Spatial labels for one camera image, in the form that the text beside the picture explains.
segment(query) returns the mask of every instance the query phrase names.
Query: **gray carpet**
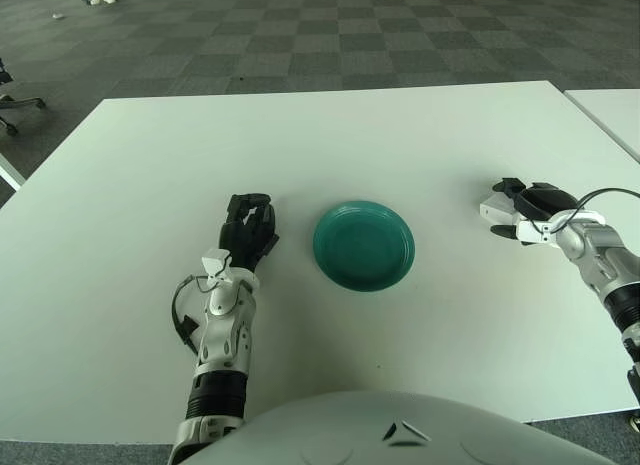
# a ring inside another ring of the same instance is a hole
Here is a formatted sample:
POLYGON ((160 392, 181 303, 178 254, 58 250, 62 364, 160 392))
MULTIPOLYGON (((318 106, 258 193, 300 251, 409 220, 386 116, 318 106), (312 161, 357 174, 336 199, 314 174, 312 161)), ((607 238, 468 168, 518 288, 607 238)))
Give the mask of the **gray carpet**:
MULTIPOLYGON (((640 464, 640 438, 629 432, 627 414, 537 422, 535 427, 600 453, 620 465, 640 464)), ((1 442, 1 465, 158 465, 170 445, 61 445, 1 442)))
MULTIPOLYGON (((25 176, 104 98, 550 80, 640 87, 640 0, 0 0, 16 98, 2 153, 25 176), (54 12, 66 18, 54 21, 54 12)), ((0 206, 12 190, 0 180, 0 206)), ((621 414, 536 424, 623 465, 621 414)), ((0 445, 0 464, 162 463, 168 448, 0 445)))

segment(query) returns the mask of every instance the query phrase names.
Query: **green plate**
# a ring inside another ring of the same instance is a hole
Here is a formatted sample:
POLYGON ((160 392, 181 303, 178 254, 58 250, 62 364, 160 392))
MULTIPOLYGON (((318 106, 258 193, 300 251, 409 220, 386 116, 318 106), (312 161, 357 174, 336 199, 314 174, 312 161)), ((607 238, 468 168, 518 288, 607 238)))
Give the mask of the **green plate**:
POLYGON ((313 253, 322 271, 350 290, 390 287, 413 263, 415 246, 407 224, 374 202, 345 202, 329 210, 313 235, 313 253))

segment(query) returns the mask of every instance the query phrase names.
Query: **white table surface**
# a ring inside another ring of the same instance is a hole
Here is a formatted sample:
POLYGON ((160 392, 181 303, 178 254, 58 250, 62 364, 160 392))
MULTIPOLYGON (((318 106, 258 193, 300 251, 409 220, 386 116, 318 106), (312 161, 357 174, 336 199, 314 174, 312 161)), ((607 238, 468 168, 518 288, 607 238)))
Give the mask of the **white table surface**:
POLYGON ((640 89, 567 90, 565 94, 640 163, 640 89))
POLYGON ((20 190, 20 187, 24 184, 24 177, 2 154, 0 154, 0 177, 14 190, 20 190))
MULTIPOLYGON (((548 82, 106 100, 0 210, 0 438, 172 442, 194 357, 170 299, 246 192, 272 195, 282 237, 257 270, 248 417, 346 389, 522 421, 637 406, 577 269, 492 235, 478 205, 504 176, 581 196, 639 171, 548 82), (314 263, 314 224, 350 199, 411 227, 396 286, 351 292, 314 263)), ((593 206, 640 253, 640 205, 593 206)))

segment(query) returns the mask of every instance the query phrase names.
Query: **cable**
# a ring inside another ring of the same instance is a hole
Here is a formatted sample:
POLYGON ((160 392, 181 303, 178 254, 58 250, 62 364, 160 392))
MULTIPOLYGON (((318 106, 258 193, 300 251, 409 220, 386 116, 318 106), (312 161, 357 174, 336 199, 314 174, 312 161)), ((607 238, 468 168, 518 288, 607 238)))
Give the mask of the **cable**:
POLYGON ((198 355, 198 350, 191 341, 191 334, 196 328, 198 328, 198 323, 188 315, 185 315, 184 320, 181 322, 180 318, 178 317, 178 312, 176 311, 176 301, 178 300, 178 295, 180 295, 180 292, 184 287, 189 285, 194 280, 196 280, 196 277, 194 275, 189 275, 176 287, 176 291, 173 293, 173 299, 171 300, 171 320, 173 321, 173 328, 175 328, 176 332, 178 332, 182 343, 189 347, 195 355, 198 355))
MULTIPOLYGON (((218 278, 218 276, 220 276, 220 274, 227 268, 229 259, 230 259, 230 255, 227 256, 227 258, 225 259, 224 266, 222 267, 222 269, 220 269, 213 276, 213 278, 218 278)), ((193 344, 193 341, 191 340, 191 334, 199 327, 199 324, 189 315, 185 315, 184 320, 182 320, 181 322, 180 317, 178 317, 178 312, 176 311, 176 302, 178 300, 178 296, 180 295, 180 292, 182 292, 184 287, 189 285, 194 280, 196 282, 196 285, 198 286, 198 290, 200 291, 200 293, 212 292, 218 286, 217 282, 215 283, 215 285, 213 285, 213 287, 209 289, 203 289, 202 285, 200 285, 200 280, 208 279, 208 278, 210 278, 208 275, 189 275, 187 278, 185 278, 182 282, 178 284, 178 286, 176 287, 176 291, 173 293, 173 299, 171 300, 171 321, 173 322, 173 328, 176 329, 176 332, 178 333, 178 336, 182 340, 182 343, 184 343, 187 347, 189 347, 191 351, 196 355, 198 355, 198 349, 196 348, 196 346, 193 344)))
POLYGON ((578 203, 576 204, 576 209, 574 210, 574 212, 569 216, 569 218, 567 218, 564 221, 562 225, 560 225, 551 233, 554 234, 564 230, 567 227, 567 225, 569 225, 569 222, 573 220, 573 217, 575 217, 578 214, 581 208, 583 208, 587 203, 589 203, 593 198, 597 197, 598 195, 602 195, 603 193, 609 193, 609 192, 627 193, 629 195, 633 195, 636 198, 640 198, 640 193, 634 192, 633 190, 627 190, 626 188, 599 188, 598 190, 594 190, 593 192, 587 193, 584 197, 578 200, 578 203))
POLYGON ((200 285, 200 280, 208 279, 208 278, 209 278, 209 276, 208 276, 208 275, 198 275, 198 276, 196 277, 196 285, 198 286, 198 290, 200 290, 200 293, 209 293, 209 292, 212 292, 212 291, 213 291, 213 289, 214 289, 214 288, 216 288, 216 287, 218 286, 218 282, 216 282, 216 284, 215 284, 213 287, 211 287, 211 288, 209 288, 209 289, 203 289, 203 288, 202 288, 202 285, 200 285))

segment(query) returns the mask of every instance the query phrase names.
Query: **robot forearm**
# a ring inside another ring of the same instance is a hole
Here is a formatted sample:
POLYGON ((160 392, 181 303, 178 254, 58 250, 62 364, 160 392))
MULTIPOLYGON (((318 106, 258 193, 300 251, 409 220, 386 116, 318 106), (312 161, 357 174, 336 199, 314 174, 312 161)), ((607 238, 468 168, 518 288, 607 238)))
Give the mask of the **robot forearm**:
POLYGON ((622 333, 634 369, 629 382, 640 401, 640 257, 625 248, 618 233, 597 212, 582 210, 569 194, 545 183, 526 188, 507 178, 480 206, 497 235, 524 244, 562 249, 605 306, 622 333))
POLYGON ((177 465, 243 424, 251 324, 259 281, 253 270, 278 236, 267 195, 234 195, 220 249, 202 258, 211 295, 184 421, 169 458, 177 465))

